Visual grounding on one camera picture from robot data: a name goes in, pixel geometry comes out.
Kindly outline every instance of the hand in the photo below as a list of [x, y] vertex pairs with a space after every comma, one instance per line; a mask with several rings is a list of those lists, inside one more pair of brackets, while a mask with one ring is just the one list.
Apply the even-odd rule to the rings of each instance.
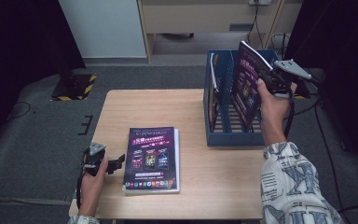
[[96, 176], [89, 173], [83, 175], [81, 183], [81, 205], [78, 211], [79, 216], [95, 217], [98, 207], [98, 201], [103, 189], [104, 175], [108, 165], [108, 158], [105, 156], [100, 164]]
[[[296, 87], [297, 84], [292, 83], [293, 93], [295, 93]], [[285, 142], [286, 137], [283, 133], [282, 123], [290, 108], [289, 99], [269, 93], [266, 83], [261, 78], [257, 80], [257, 89], [261, 96], [261, 127], [266, 146]]]

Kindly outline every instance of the white wall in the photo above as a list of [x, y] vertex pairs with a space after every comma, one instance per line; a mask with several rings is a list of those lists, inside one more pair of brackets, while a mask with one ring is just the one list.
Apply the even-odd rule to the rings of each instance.
[[83, 58], [146, 58], [136, 0], [60, 0]]

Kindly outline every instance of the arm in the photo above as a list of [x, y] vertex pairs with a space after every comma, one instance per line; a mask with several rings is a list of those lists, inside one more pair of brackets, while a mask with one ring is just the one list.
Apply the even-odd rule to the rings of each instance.
[[81, 206], [77, 213], [77, 216], [71, 217], [68, 224], [72, 223], [100, 223], [95, 218], [95, 214], [98, 208], [98, 201], [103, 189], [104, 174], [108, 166], [108, 159], [105, 156], [101, 162], [100, 168], [96, 176], [92, 176], [89, 173], [83, 175], [81, 184]]
[[288, 99], [271, 95], [265, 83], [257, 83], [261, 95], [262, 130], [266, 159], [261, 171], [263, 218], [271, 223], [343, 223], [338, 212], [322, 196], [318, 173], [295, 144], [286, 142], [282, 122]]

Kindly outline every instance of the black curtain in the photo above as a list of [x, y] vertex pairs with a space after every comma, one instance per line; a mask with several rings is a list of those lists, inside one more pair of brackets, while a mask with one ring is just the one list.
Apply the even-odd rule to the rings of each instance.
[[358, 152], [358, 1], [305, 0], [285, 54], [292, 58], [325, 71], [326, 108], [345, 148]]
[[24, 86], [80, 67], [85, 64], [58, 0], [0, 0], [0, 127]]

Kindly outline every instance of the gray carpet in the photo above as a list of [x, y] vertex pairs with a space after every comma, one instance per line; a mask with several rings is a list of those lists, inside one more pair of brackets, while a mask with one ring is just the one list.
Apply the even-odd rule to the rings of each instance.
[[[82, 151], [90, 144], [105, 95], [119, 89], [201, 89], [205, 66], [106, 66], [77, 73], [97, 76], [87, 100], [54, 102], [52, 76], [23, 89], [0, 132], [0, 198], [43, 199], [62, 205], [0, 203], [0, 223], [66, 223]], [[317, 97], [296, 100], [296, 111]], [[358, 205], [358, 155], [343, 151], [327, 113], [319, 117], [333, 156], [343, 206]], [[82, 125], [92, 122], [87, 134]], [[289, 139], [317, 167], [324, 197], [340, 209], [330, 161], [313, 110], [295, 117]], [[347, 213], [358, 223], [358, 210]]]

